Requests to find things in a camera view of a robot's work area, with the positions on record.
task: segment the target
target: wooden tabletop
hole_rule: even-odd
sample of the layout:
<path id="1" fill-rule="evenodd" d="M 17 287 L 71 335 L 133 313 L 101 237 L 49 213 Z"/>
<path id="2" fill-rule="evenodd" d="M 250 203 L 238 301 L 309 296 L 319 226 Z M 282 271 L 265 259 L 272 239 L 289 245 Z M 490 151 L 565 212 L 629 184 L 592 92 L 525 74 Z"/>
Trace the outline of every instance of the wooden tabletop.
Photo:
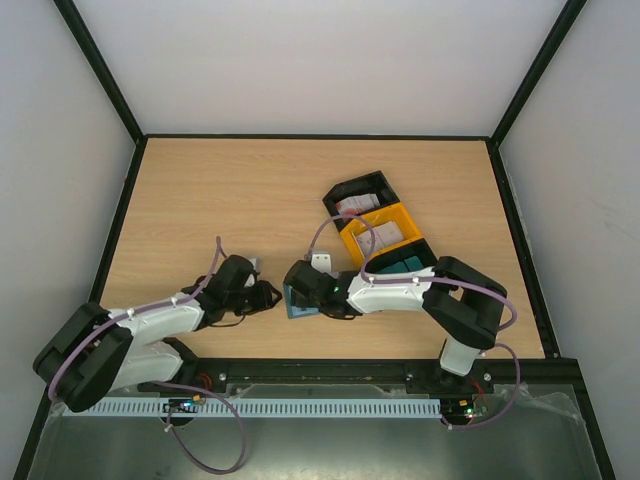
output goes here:
<path id="1" fill-rule="evenodd" d="M 382 170 L 437 256 L 452 255 L 504 285 L 519 320 L 499 335 L 521 358 L 543 352 L 484 142 L 150 139 L 102 297 L 106 308 L 169 297 L 227 253 L 257 256 L 282 288 L 327 218 L 335 184 Z M 353 269 L 337 230 L 318 248 Z M 223 323 L 236 321 L 227 314 Z M 287 318 L 284 301 L 233 328 L 180 337 L 198 356 L 437 358 L 445 332 L 426 313 L 381 312 L 353 321 Z M 489 356 L 505 358 L 495 349 Z"/>

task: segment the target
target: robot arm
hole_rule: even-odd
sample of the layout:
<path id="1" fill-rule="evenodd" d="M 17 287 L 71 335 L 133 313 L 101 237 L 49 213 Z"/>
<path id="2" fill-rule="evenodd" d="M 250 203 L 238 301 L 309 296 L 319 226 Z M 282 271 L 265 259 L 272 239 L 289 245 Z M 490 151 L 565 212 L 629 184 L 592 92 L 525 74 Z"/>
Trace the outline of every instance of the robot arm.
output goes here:
<path id="1" fill-rule="evenodd" d="M 58 385 L 58 398 L 72 411 L 79 412 L 93 406 L 111 390 L 168 381 L 183 365 L 183 356 L 167 337 L 214 325 L 226 312 L 252 315 L 278 303 L 282 298 L 280 292 L 257 276 L 251 261 L 230 255 L 202 292 L 186 303 L 176 302 L 194 292 L 201 278 L 171 297 L 166 302 L 170 306 L 149 311 L 106 310 L 96 303 L 86 303 L 40 352 L 33 368 L 49 384 L 65 359 L 93 329 L 130 312 L 128 318 L 107 329 L 71 364 Z"/>
<path id="2" fill-rule="evenodd" d="M 494 347 L 504 305 L 472 290 L 464 290 L 456 299 L 451 292 L 457 287 L 419 280 L 434 276 L 507 296 L 502 285 L 453 257 L 441 257 L 434 267 L 417 272 L 375 274 L 375 283 L 362 278 L 359 271 L 340 272 L 334 277 L 299 260 L 284 283 L 331 318 L 353 319 L 381 310 L 426 311 L 449 334 L 440 366 L 449 373 L 465 376 L 480 351 Z"/>

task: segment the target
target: purple cable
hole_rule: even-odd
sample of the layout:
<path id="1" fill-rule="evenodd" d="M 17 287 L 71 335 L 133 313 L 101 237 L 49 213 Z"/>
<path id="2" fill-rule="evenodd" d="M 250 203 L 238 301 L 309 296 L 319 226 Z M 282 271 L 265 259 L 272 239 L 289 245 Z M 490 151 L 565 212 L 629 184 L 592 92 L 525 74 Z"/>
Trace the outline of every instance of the purple cable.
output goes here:
<path id="1" fill-rule="evenodd" d="M 173 428 L 173 426 L 171 425 L 171 415 L 174 409 L 169 410 L 169 413 L 167 414 L 167 422 L 166 422 L 167 427 L 170 429 L 169 431 L 173 434 L 173 437 L 178 441 L 180 448 L 182 448 L 182 451 L 187 456 L 187 458 L 191 461 L 191 463 L 193 463 L 196 467 L 200 468 L 201 470 L 204 470 L 205 472 L 211 473 L 213 475 L 226 475 L 227 473 L 236 472 L 240 469 L 240 467 L 242 467 L 242 462 L 244 461 L 244 457 L 247 453 L 247 443 L 248 443 L 247 429 L 244 425 L 244 422 L 240 418 L 240 415 L 238 414 L 238 411 L 236 410 L 236 408 L 233 405 L 231 405 L 231 403 L 226 398 L 222 397 L 221 395 L 218 395 L 217 393 L 213 393 L 213 392 L 210 392 L 209 390 L 205 390 L 204 388 L 191 387 L 187 385 L 179 385 L 177 383 L 167 383 L 167 382 L 154 382 L 154 384 L 159 385 L 161 387 L 175 388 L 178 390 L 186 390 L 189 392 L 200 393 L 208 397 L 213 397 L 216 400 L 222 402 L 231 411 L 233 416 L 236 417 L 236 420 L 238 421 L 238 426 L 240 427 L 240 432 L 242 433 L 242 449 L 240 450 L 240 456 L 238 457 L 238 460 L 236 461 L 236 463 L 234 463 L 233 466 L 228 469 L 220 470 L 218 468 L 213 468 L 208 465 L 205 465 L 189 451 L 187 446 L 184 444 L 184 442 L 178 435 L 178 432 L 176 432 L 176 429 Z"/>
<path id="2" fill-rule="evenodd" d="M 216 253 L 213 256 L 213 261 L 211 262 L 211 268 L 209 268 L 209 272 L 204 277 L 202 282 L 200 282 L 200 284 L 198 285 L 198 288 L 196 288 L 191 295 L 178 299 L 176 301 L 176 305 L 182 305 L 184 303 L 190 302 L 195 297 L 197 297 L 200 294 L 200 292 L 202 292 L 204 287 L 207 286 L 207 284 L 209 283 L 209 280 L 211 280 L 211 277 L 213 276 L 213 272 L 216 269 L 216 265 L 218 263 L 218 258 L 220 257 L 220 251 L 221 250 L 222 250 L 222 240 L 220 239 L 220 237 L 216 237 Z M 173 302 L 171 302 L 171 300 L 165 300 L 165 301 L 162 301 L 162 302 L 151 303 L 149 305 L 143 305 L 141 307 L 138 307 L 138 308 L 134 309 L 133 310 L 133 315 L 135 315 L 136 313 L 140 314 L 140 313 L 149 312 L 149 311 L 155 310 L 157 308 L 170 307 L 172 305 L 173 305 Z M 56 399 L 56 391 L 58 389 L 58 384 L 60 383 L 60 379 L 66 373 L 66 371 L 68 370 L 69 366 L 74 362 L 74 360 L 76 358 L 78 358 L 78 355 L 80 355 L 82 353 L 82 351 L 85 348 L 87 348 L 87 346 L 91 342 L 93 342 L 96 338 L 98 338 L 100 336 L 100 334 L 102 334 L 102 332 L 104 332 L 107 329 L 111 328 L 113 325 L 115 325 L 116 323 L 120 322 L 121 320 L 125 320 L 127 318 L 129 318 L 129 312 L 121 313 L 120 315 L 117 315 L 117 316 L 107 320 L 105 323 L 103 323 L 98 328 L 93 330 L 89 335 L 87 335 L 85 337 L 84 340 L 82 340 L 78 344 L 78 346 L 69 354 L 69 356 L 65 359 L 65 361 L 62 362 L 62 365 L 60 365 L 60 368 L 58 369 L 56 374 L 53 376 L 53 379 L 51 380 L 51 383 L 49 383 L 49 389 L 47 390 L 47 395 L 49 396 L 49 400 L 51 400 L 53 402 Z"/>
<path id="3" fill-rule="evenodd" d="M 371 248 L 369 249 L 369 251 L 365 255 L 364 262 L 362 263 L 362 266 L 360 267 L 360 277 L 362 277 L 362 279 L 365 282 L 373 284 L 373 285 L 406 284 L 407 281 L 405 279 L 397 279 L 396 278 L 396 279 L 387 279 L 387 280 L 382 280 L 381 279 L 381 280 L 378 280 L 378 279 L 375 278 L 375 276 L 373 274 L 365 272 L 365 268 L 367 267 L 367 264 L 369 263 L 369 260 L 371 259 L 371 256 L 373 255 L 373 252 L 375 251 L 374 247 L 376 245 L 376 235 L 375 235 L 375 233 L 373 231 L 373 225 L 371 225 L 371 223 L 369 223 L 367 220 L 362 218 L 360 215 L 352 215 L 350 213 L 343 213 L 343 214 L 339 214 L 339 215 L 334 215 L 333 217 L 330 217 L 327 220 L 325 220 L 322 223 L 322 225 L 320 225 L 320 228 L 318 228 L 318 230 L 316 231 L 316 234 L 313 236 L 313 239 L 311 240 L 311 244 L 309 245 L 309 250 L 307 251 L 307 258 L 311 258 L 311 253 L 313 251 L 313 247 L 315 246 L 316 242 L 318 241 L 318 238 L 320 237 L 320 234 L 322 233 L 322 230 L 324 230 L 324 228 L 329 223 L 331 223 L 333 220 L 338 220 L 338 219 L 341 219 L 341 218 L 352 218 L 352 219 L 358 220 L 365 227 L 367 227 L 367 230 L 371 234 Z M 488 288 L 481 287 L 479 285 L 474 285 L 473 283 L 462 282 L 460 280 L 453 280 L 453 279 L 450 279 L 450 278 L 442 278 L 442 277 L 435 277 L 435 276 L 434 277 L 417 277 L 417 279 L 418 279 L 418 282 L 442 283 L 442 284 L 445 284 L 445 285 L 461 287 L 461 288 L 464 288 L 464 289 L 467 289 L 467 290 L 473 290 L 475 292 L 482 293 L 484 295 L 487 295 L 488 297 L 491 297 L 491 298 L 494 298 L 494 299 L 498 300 L 500 303 L 502 303 L 505 307 L 507 307 L 511 311 L 511 318 L 508 321 L 506 321 L 505 323 L 503 323 L 502 325 L 500 325 L 498 327 L 498 331 L 504 330 L 505 328 L 509 328 L 518 319 L 518 311 L 516 310 L 516 306 L 510 300 L 507 300 L 506 297 L 503 297 L 499 293 L 494 292 L 493 290 L 489 290 Z"/>
<path id="4" fill-rule="evenodd" d="M 442 423 L 444 423 L 449 430 L 471 430 L 472 428 L 486 427 L 487 425 L 495 422 L 500 417 L 502 417 L 505 413 L 507 413 L 507 411 L 513 406 L 514 402 L 516 401 L 516 398 L 518 397 L 518 392 L 520 391 L 520 362 L 518 361 L 516 352 L 508 345 L 505 345 L 504 343 L 496 343 L 496 347 L 504 348 L 505 350 L 509 351 L 509 353 L 513 357 L 513 361 L 516 364 L 516 383 L 513 388 L 513 395 L 511 395 L 511 398 L 509 399 L 509 401 L 507 402 L 507 404 L 502 410 L 500 410 L 493 417 L 491 417 L 488 420 L 485 420 L 484 422 L 474 423 L 473 425 L 451 425 L 447 421 L 447 419 L 444 418 L 443 416 Z"/>

